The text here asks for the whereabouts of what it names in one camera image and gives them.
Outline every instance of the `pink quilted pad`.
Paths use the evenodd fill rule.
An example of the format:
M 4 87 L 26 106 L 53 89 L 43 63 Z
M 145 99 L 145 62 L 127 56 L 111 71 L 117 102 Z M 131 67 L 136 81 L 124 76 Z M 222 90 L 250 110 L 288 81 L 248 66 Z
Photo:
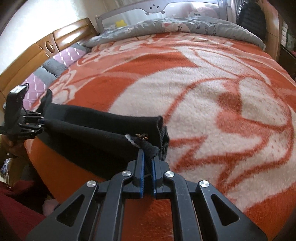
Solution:
M 53 56 L 53 59 L 69 67 L 71 64 L 75 63 L 85 54 L 86 52 L 83 50 L 69 47 Z
M 23 105 L 26 110 L 31 110 L 32 105 L 39 98 L 40 95 L 46 90 L 46 85 L 34 74 L 31 74 L 23 83 L 28 83 L 29 90 L 25 95 Z

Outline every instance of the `bed rail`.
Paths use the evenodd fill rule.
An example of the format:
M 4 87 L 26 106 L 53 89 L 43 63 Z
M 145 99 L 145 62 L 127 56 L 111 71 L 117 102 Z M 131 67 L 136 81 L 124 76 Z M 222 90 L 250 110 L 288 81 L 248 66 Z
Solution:
M 146 0 L 124 7 L 112 10 L 110 12 L 104 13 L 96 17 L 96 22 L 99 28 L 99 33 L 104 31 L 104 26 L 102 21 L 104 19 L 110 18 L 114 15 L 121 14 L 134 9 L 142 9 L 147 13 L 159 13 L 162 12 L 166 6 L 170 3 L 180 3 L 180 2 L 202 2 L 202 3 L 212 3 L 219 5 L 220 19 L 227 20 L 227 0 Z

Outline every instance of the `wooden bed frame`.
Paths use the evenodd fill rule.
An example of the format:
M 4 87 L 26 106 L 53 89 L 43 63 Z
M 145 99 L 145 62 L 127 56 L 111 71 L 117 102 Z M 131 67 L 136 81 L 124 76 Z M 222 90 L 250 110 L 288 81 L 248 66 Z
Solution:
M 51 34 L 32 44 L 0 75 L 0 106 L 15 86 L 21 84 L 47 59 L 63 49 L 97 35 L 89 18 L 55 30 Z

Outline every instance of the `yellow object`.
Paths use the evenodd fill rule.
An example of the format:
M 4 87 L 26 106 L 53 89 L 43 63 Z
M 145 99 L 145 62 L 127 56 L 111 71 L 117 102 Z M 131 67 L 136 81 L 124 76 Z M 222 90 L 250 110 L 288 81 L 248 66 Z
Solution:
M 115 25 L 117 28 L 127 26 L 127 24 L 125 23 L 124 20 L 120 20 L 120 21 L 116 22 Z

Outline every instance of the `wooden furniture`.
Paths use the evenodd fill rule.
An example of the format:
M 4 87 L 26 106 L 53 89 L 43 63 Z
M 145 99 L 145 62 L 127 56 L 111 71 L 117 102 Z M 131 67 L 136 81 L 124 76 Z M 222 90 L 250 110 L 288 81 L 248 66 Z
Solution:
M 259 0 L 258 4 L 264 11 L 266 19 L 266 45 L 265 52 L 268 53 L 275 61 L 279 60 L 282 20 L 277 10 L 267 1 Z
M 15 86 L 21 84 L 47 59 L 74 43 L 85 41 L 97 35 L 89 18 L 55 30 L 32 44 L 0 75 L 0 106 Z
M 296 57 L 291 54 L 283 45 L 280 46 L 279 65 L 295 80 L 296 78 Z

